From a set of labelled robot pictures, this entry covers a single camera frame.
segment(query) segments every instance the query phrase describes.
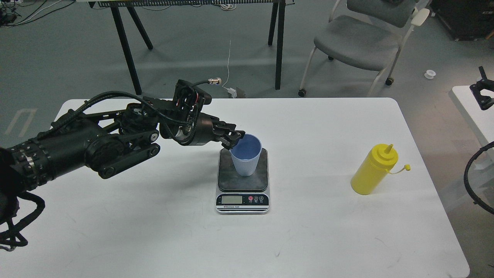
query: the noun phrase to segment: kitchen scale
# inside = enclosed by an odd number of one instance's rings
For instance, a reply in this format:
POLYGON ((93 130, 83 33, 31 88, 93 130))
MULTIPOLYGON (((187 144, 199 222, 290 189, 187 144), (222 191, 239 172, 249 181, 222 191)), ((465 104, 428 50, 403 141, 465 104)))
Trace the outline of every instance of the kitchen scale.
POLYGON ((268 152, 261 150, 254 174, 240 176, 230 151, 219 153, 216 210, 221 214, 264 214, 269 210, 268 152))

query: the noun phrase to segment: gray floor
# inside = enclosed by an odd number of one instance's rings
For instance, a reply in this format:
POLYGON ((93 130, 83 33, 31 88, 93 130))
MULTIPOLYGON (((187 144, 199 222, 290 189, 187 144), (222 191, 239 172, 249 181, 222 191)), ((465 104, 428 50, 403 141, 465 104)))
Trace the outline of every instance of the gray floor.
MULTIPOLYGON (((298 97, 298 85, 316 30, 324 25, 334 0, 297 1, 287 7, 282 89, 274 90, 274 47, 268 47, 269 4, 218 7, 137 8, 155 49, 146 49, 130 16, 122 10, 130 47, 144 94, 171 97, 177 79, 227 78, 248 97, 298 97)), ((19 9, 27 15, 36 7, 19 9)), ((110 10, 76 3, 35 23, 0 29, 0 145, 9 147, 46 130, 68 99, 91 98, 109 90, 133 92, 110 10), (8 129, 20 109, 25 113, 8 129), (26 130, 28 112, 35 111, 26 130)), ((461 177, 479 143, 448 96, 453 86, 469 85, 484 65, 494 79, 494 50, 489 42, 453 42, 437 18, 428 18, 412 33, 393 74, 375 96, 399 103, 439 193, 462 186, 461 177), (433 69, 433 80, 423 73, 433 69)), ((316 53, 307 97, 363 97, 375 72, 328 62, 316 53)), ((205 88, 215 98, 221 87, 205 88)), ((471 200, 448 212, 470 265, 471 278, 494 277, 494 216, 471 200)))

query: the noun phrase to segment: chair seat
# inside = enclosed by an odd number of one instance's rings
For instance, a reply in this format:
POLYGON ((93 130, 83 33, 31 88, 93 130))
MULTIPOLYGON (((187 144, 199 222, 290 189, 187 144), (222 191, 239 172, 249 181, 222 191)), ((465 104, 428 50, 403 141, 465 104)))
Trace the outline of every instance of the chair seat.
POLYGON ((315 38, 322 52, 345 64, 380 71, 396 56, 401 36, 350 16, 342 15, 315 38))

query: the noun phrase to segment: yellow squeeze bottle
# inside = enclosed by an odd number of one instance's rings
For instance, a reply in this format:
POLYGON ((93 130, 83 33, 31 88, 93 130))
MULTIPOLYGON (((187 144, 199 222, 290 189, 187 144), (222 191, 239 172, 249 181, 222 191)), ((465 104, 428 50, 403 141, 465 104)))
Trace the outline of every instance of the yellow squeeze bottle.
MULTIPOLYGON (((391 174, 390 170, 396 162, 398 162, 398 153, 393 148, 393 144, 375 145, 350 181, 353 190, 361 195, 370 194, 386 174, 391 174)), ((405 165, 394 174, 403 170, 410 171, 410 165, 405 165)))

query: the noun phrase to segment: plastic cup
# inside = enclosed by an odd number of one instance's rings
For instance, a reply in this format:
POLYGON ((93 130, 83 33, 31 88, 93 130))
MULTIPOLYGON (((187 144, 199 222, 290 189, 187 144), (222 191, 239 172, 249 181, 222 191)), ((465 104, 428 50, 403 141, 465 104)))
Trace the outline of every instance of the plastic cup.
POLYGON ((254 174, 261 150, 261 141, 252 134, 245 134, 230 150, 233 165, 239 175, 247 177, 254 174))

